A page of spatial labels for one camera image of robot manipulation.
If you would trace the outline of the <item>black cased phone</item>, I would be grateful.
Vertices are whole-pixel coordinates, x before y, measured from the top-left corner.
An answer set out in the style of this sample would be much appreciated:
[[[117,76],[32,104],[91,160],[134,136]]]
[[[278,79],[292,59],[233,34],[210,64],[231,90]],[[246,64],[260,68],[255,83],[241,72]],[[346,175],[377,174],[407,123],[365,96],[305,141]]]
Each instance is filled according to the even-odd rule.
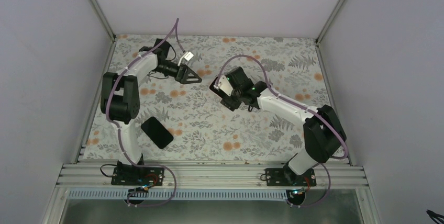
[[[173,135],[156,118],[150,117],[140,126],[141,130],[161,150],[165,149],[173,140]]]

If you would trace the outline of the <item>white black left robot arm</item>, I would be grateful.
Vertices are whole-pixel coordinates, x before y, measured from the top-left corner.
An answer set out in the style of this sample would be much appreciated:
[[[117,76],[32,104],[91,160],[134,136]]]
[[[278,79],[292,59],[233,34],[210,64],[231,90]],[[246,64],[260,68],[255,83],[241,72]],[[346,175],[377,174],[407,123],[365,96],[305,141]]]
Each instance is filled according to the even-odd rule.
[[[157,39],[154,46],[142,47],[127,67],[119,72],[106,72],[102,78],[101,112],[113,126],[120,149],[116,173],[124,174],[134,185],[145,180],[147,169],[134,123],[140,110],[139,82],[151,72],[183,85],[202,82],[186,64],[168,59],[170,48],[166,40]]]

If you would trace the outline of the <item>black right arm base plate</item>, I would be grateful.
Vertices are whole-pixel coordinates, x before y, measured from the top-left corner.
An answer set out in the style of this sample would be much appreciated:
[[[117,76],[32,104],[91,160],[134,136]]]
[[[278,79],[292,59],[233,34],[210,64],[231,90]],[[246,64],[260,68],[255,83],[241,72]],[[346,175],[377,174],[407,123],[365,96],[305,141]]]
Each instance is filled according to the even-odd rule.
[[[297,175],[289,169],[267,168],[260,175],[260,180],[265,181],[268,187],[317,185],[314,169],[308,169],[304,174]]]

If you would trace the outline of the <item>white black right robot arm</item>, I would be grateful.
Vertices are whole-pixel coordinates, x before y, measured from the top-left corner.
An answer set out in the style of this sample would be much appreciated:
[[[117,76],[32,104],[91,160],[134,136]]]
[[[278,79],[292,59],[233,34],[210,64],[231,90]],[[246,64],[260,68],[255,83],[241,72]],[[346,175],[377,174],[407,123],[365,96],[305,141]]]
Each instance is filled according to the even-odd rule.
[[[346,133],[331,106],[307,106],[281,95],[264,81],[254,83],[241,67],[216,77],[209,89],[231,111],[245,104],[274,113],[290,123],[302,124],[304,147],[283,166],[284,180],[291,186],[299,184],[307,170],[326,163],[340,147],[346,147]]]

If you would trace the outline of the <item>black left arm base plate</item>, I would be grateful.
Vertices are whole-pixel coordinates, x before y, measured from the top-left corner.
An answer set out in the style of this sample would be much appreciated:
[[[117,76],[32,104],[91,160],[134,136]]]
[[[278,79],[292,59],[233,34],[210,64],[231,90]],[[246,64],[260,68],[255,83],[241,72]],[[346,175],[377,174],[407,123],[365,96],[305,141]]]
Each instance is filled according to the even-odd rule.
[[[160,167],[117,167],[114,169],[111,184],[125,186],[161,186],[164,168]]]

